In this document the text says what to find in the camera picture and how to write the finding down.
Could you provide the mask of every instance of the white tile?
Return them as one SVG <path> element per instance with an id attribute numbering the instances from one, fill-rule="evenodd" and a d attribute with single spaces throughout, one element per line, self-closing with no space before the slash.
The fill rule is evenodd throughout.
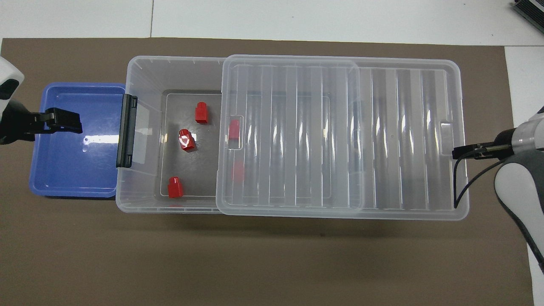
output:
<path id="1" fill-rule="evenodd" d="M 544 45 L 512 0 L 155 0 L 152 36 Z"/>
<path id="2" fill-rule="evenodd" d="M 544 47 L 505 47 L 514 126 L 544 106 Z M 535 306 L 544 306 L 544 274 L 527 246 Z"/>
<path id="3" fill-rule="evenodd" d="M 1 0 L 0 37 L 149 37 L 153 0 Z"/>

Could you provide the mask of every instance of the box handle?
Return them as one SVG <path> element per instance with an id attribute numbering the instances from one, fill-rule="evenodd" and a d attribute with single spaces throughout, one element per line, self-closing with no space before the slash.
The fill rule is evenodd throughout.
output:
<path id="1" fill-rule="evenodd" d="M 117 146 L 117 168 L 132 166 L 132 151 L 134 148 L 134 129 L 136 127 L 136 106 L 138 97 L 124 94 L 121 109 L 121 125 L 119 127 L 119 145 Z"/>

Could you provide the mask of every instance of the blue plastic lid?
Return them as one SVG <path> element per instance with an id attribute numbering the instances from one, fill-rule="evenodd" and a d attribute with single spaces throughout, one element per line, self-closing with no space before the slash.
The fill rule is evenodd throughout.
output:
<path id="1" fill-rule="evenodd" d="M 83 133 L 36 135 L 30 190 L 54 197 L 109 198 L 115 195 L 115 160 L 122 95 L 117 83 L 51 83 L 40 112 L 58 107 L 79 114 Z"/>

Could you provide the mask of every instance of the brown mat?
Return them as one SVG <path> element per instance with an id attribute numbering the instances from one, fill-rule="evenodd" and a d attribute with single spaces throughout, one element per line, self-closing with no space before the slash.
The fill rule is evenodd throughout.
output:
<path id="1" fill-rule="evenodd" d="M 4 39 L 39 109 L 51 82 L 125 82 L 137 55 L 304 54 L 451 59 L 467 143 L 512 128 L 504 49 L 213 39 Z M 0 147 L 5 305 L 532 305 L 525 241 L 493 191 L 460 222 L 129 215 L 113 201 L 28 188 L 33 143 Z M 470 161 L 475 175 L 491 161 Z"/>

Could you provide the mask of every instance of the red toy brick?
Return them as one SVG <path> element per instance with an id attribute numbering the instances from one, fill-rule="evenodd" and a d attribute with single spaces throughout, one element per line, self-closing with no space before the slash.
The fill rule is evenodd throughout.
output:
<path id="1" fill-rule="evenodd" d="M 240 120 L 233 119 L 228 125 L 229 140 L 238 140 L 240 138 Z"/>
<path id="2" fill-rule="evenodd" d="M 170 178 L 170 183 L 168 184 L 168 197 L 179 198 L 182 196 L 183 187 L 181 186 L 180 179 L 177 176 L 172 176 Z"/>
<path id="3" fill-rule="evenodd" d="M 208 123 L 208 107 L 202 101 L 200 101 L 200 102 L 198 102 L 196 104 L 195 121 L 200 123 L 200 124 Z"/>
<path id="4" fill-rule="evenodd" d="M 188 151 L 196 148 L 195 140 L 191 133 L 186 128 L 180 130 L 180 146 L 183 150 Z"/>

